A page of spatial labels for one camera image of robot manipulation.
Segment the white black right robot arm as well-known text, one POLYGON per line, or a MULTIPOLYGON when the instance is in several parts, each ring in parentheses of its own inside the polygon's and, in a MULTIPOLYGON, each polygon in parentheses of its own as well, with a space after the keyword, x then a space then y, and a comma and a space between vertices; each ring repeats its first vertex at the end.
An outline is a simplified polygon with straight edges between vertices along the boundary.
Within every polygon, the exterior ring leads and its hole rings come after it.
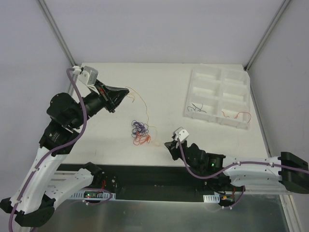
POLYGON ((266 159, 241 159, 208 153, 195 143, 175 140, 164 146, 173 160, 181 159, 188 173, 200 180, 214 181, 221 190, 232 187, 274 186, 298 194, 309 192, 309 164, 291 152, 266 159))

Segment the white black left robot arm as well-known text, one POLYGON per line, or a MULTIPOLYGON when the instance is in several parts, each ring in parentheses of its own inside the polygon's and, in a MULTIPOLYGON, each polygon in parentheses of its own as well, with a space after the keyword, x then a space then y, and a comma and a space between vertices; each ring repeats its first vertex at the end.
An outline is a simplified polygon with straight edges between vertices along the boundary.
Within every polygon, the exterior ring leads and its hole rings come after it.
POLYGON ((0 202, 1 209, 10 215, 9 231, 13 231, 14 222, 27 232, 44 225, 67 198, 83 188, 108 193, 115 190, 115 177, 91 162, 61 184, 48 187, 55 171, 83 135, 87 121, 101 109, 115 112, 129 94, 127 88, 106 86, 100 81, 94 88, 86 97, 77 92, 79 102, 68 93, 51 99, 47 109, 51 122, 39 141, 35 161, 17 193, 0 202))

